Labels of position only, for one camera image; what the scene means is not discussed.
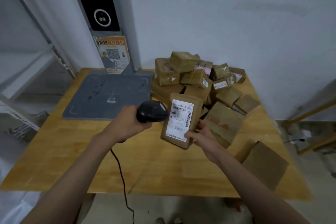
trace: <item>person's right arm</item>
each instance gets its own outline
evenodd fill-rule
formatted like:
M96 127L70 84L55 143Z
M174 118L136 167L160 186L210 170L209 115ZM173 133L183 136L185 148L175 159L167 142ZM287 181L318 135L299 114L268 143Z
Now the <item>person's right arm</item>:
M199 128L199 133L188 131L184 136L194 138L195 144L202 148L207 158L223 171L258 221L273 224L309 224L302 215L270 191L221 147L205 121L199 120Z

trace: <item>gray mat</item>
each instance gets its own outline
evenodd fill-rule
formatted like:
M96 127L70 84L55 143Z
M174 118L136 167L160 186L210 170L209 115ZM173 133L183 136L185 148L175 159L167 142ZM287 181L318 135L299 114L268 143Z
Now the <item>gray mat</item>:
M108 74L92 70L63 112L73 120L113 120L125 105L137 105L150 99L153 72L133 75Z

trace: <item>wooden tabletop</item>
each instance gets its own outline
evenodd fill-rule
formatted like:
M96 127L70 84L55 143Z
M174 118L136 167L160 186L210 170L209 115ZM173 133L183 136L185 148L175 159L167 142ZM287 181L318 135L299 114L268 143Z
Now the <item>wooden tabletop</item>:
M65 120L62 113L91 69L78 74L54 112L30 143L23 156L1 185L3 190L46 191L61 177L85 149L90 138L109 122L98 120ZM234 84L243 93L258 99L247 78ZM188 150L160 139L162 126L134 136L113 150L119 158L128 193L156 195L192 195L239 197L220 169L208 161L202 150L191 145ZM228 151L236 155L251 141L262 141L289 162L276 194L289 200L310 200L312 195L288 155L274 122L259 106L244 124ZM122 192L118 165L112 154L101 163L88 192Z

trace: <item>person's left arm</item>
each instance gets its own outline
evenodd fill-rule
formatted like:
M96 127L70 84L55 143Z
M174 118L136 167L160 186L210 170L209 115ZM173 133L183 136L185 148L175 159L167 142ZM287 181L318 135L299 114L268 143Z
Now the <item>person's left arm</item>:
M94 135L83 153L46 192L22 224L73 223L86 192L109 150L116 144L150 128L136 119L136 106L125 106L100 133Z

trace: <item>person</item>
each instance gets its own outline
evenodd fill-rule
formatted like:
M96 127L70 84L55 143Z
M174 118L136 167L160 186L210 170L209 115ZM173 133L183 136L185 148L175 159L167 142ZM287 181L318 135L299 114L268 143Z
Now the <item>person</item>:
M136 113L136 106L123 107L102 132L92 137L83 153L41 197L21 223L73 223L105 155L115 144L152 126L150 122L138 122ZM309 223L221 147L204 121L199 120L199 132L187 131L185 137L194 138L195 144L202 148L205 156L223 171L257 221L273 224Z

